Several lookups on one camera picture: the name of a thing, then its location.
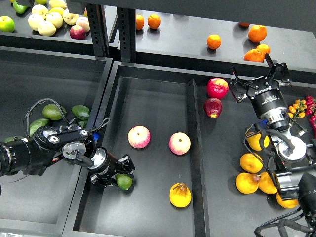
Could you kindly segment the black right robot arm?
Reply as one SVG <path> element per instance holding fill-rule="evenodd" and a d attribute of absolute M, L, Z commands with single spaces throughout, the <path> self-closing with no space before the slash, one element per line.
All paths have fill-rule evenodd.
<path fill-rule="evenodd" d="M 291 228 L 305 233 L 307 237 L 316 235 L 316 159 L 308 155 L 308 149 L 316 147 L 316 141 L 306 144 L 302 139 L 307 131 L 300 127 L 296 135 L 290 129 L 295 122 L 287 113 L 287 104 L 281 93 L 282 86 L 292 82 L 285 63 L 274 63 L 268 54 L 265 60 L 269 65 L 269 73 L 252 80 L 238 76 L 232 67 L 233 77 L 229 89 L 240 103 L 248 98 L 260 122 L 254 124 L 257 134 L 261 135 L 259 146 L 269 159 L 274 161 L 276 170 L 265 169 L 277 188 L 283 201 L 298 200 L 299 210 L 307 224 L 297 223 L 297 218 L 289 219 L 288 215 L 274 218 L 255 230 L 261 236 L 263 229 L 276 226 L 281 237 L 288 235 Z"/>

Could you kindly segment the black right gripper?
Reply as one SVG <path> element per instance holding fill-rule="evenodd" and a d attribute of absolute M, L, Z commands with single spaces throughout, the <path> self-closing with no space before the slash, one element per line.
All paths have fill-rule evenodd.
<path fill-rule="evenodd" d="M 239 77 L 235 66 L 232 66 L 233 76 L 229 82 L 229 89 L 237 103 L 249 98 L 258 119 L 268 121 L 284 120 L 287 104 L 279 86 L 289 86 L 291 76 L 286 63 L 273 62 L 269 54 L 265 54 L 269 66 L 266 76 L 250 80 Z"/>

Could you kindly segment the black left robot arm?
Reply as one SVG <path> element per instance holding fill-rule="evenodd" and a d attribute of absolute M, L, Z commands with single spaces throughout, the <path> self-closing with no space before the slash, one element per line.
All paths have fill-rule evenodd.
<path fill-rule="evenodd" d="M 122 187 L 126 181 L 132 184 L 135 166 L 129 155 L 118 159 L 104 147 L 97 147 L 94 133 L 110 121 L 103 119 L 98 127 L 85 130 L 73 120 L 68 121 L 60 104 L 50 100 L 58 109 L 66 125 L 41 126 L 30 135 L 29 117 L 31 107 L 25 117 L 26 137 L 17 138 L 0 144 L 0 174 L 15 175 L 22 171 L 24 175 L 42 176 L 46 169 L 61 160 L 85 167 L 90 173 L 92 184 L 104 187 L 116 185 Z"/>

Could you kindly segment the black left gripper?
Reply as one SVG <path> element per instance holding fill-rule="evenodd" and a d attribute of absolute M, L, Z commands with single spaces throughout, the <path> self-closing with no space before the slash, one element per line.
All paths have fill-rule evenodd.
<path fill-rule="evenodd" d="M 134 178 L 135 166 L 128 154 L 121 159 L 117 159 L 105 148 L 99 147 L 91 160 L 94 162 L 94 165 L 87 169 L 91 173 L 90 183 L 92 185 L 118 187 L 114 178 L 116 174 L 126 174 L 130 178 Z"/>

